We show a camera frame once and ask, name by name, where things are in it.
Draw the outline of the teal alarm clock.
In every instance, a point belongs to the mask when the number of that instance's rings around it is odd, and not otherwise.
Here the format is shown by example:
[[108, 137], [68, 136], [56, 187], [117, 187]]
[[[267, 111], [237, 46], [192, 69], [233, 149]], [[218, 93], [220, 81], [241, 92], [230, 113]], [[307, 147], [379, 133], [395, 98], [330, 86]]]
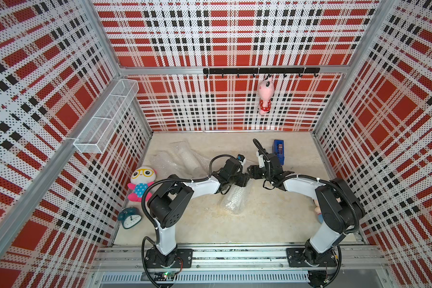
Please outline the teal alarm clock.
[[131, 229], [141, 222], [142, 216], [138, 208], [132, 206], [123, 209], [118, 215], [118, 220], [124, 229]]

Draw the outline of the blue box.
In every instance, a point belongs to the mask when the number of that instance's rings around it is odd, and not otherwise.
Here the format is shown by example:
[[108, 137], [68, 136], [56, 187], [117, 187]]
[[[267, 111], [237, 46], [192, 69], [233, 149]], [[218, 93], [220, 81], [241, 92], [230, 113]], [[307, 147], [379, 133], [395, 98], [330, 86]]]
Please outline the blue box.
[[284, 165], [284, 160], [285, 160], [285, 156], [284, 156], [284, 141], [283, 140], [274, 140], [273, 143], [273, 147], [272, 147], [273, 152], [277, 155], [280, 164]]

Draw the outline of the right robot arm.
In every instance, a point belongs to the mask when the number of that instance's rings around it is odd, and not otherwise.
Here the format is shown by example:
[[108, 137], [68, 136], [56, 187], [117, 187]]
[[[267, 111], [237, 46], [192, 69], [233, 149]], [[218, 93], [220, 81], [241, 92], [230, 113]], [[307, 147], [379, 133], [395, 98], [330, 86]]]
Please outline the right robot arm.
[[275, 153], [268, 153], [257, 139], [259, 164], [250, 166], [248, 172], [254, 179], [268, 183], [267, 190], [280, 189], [299, 193], [318, 203], [323, 222], [319, 230], [306, 242], [306, 249], [315, 254], [324, 254], [349, 234], [360, 229], [360, 220], [365, 216], [363, 205], [341, 178], [323, 180], [303, 174], [285, 171]]

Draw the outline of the owl plush toy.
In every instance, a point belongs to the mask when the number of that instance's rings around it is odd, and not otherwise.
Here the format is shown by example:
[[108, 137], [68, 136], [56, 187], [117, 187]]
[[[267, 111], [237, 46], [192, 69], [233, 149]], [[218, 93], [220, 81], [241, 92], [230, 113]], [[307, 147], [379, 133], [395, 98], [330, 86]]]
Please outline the owl plush toy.
[[157, 178], [157, 173], [153, 168], [148, 166], [141, 166], [137, 168], [131, 178], [127, 187], [132, 191], [128, 196], [131, 202], [141, 202], [147, 188], [149, 188]]

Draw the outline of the doll head plush toy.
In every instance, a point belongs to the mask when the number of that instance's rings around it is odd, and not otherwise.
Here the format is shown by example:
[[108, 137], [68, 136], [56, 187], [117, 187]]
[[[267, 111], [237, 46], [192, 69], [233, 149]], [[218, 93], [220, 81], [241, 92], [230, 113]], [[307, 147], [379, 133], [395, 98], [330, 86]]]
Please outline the doll head plush toy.
[[324, 218], [323, 218], [323, 215], [322, 215], [321, 208], [319, 206], [317, 206], [317, 207], [315, 207], [314, 210], [315, 210], [315, 213], [316, 213], [316, 215], [318, 217], [319, 223], [323, 223], [324, 222]]

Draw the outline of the clear wall shelf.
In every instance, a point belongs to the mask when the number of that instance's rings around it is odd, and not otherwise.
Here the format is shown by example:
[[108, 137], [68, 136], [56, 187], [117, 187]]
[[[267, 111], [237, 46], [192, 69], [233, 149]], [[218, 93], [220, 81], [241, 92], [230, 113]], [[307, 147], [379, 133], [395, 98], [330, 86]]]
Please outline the clear wall shelf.
[[75, 148], [81, 153], [104, 153], [138, 90], [138, 83], [134, 80], [114, 80], [106, 88], [95, 113], [74, 141]]

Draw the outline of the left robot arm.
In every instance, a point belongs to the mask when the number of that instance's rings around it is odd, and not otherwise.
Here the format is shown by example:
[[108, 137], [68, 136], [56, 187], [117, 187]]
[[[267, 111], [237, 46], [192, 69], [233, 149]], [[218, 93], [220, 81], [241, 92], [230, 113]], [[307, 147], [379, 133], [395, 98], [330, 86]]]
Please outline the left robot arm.
[[175, 225], [184, 215], [191, 200], [201, 196], [225, 194], [233, 186], [245, 187], [249, 176], [243, 172], [246, 158], [223, 154], [215, 160], [226, 158], [224, 166], [218, 171], [212, 169], [201, 179], [183, 179], [177, 175], [159, 180], [148, 187], [142, 197], [142, 211], [152, 223], [156, 232], [156, 250], [163, 256], [175, 253], [177, 243]]

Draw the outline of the black hook rail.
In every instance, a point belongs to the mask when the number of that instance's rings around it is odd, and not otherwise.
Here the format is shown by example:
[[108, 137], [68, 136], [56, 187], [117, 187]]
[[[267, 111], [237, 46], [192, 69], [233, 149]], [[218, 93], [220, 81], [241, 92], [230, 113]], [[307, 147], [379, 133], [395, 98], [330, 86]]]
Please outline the black hook rail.
[[204, 68], [203, 74], [205, 75], [257, 75], [257, 74], [297, 74], [302, 76], [303, 74], [319, 74], [319, 67], [290, 67], [290, 68]]

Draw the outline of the pink hanging plush toy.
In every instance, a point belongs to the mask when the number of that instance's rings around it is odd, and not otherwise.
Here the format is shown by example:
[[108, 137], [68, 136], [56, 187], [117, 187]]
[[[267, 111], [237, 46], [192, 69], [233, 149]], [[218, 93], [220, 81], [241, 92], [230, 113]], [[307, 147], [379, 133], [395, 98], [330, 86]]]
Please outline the pink hanging plush toy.
[[258, 86], [259, 113], [264, 116], [271, 110], [272, 97], [274, 95], [274, 83], [272, 77], [261, 81]]

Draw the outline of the metal base rail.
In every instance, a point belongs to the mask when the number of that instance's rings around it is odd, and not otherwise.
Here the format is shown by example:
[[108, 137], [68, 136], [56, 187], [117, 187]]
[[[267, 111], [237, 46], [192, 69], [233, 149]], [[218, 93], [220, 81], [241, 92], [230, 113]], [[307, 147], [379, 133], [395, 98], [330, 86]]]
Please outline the metal base rail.
[[320, 280], [331, 288], [395, 288], [389, 265], [375, 246], [341, 245], [319, 266], [309, 266], [296, 243], [184, 244], [170, 268], [139, 247], [100, 250], [89, 288], [309, 288]]

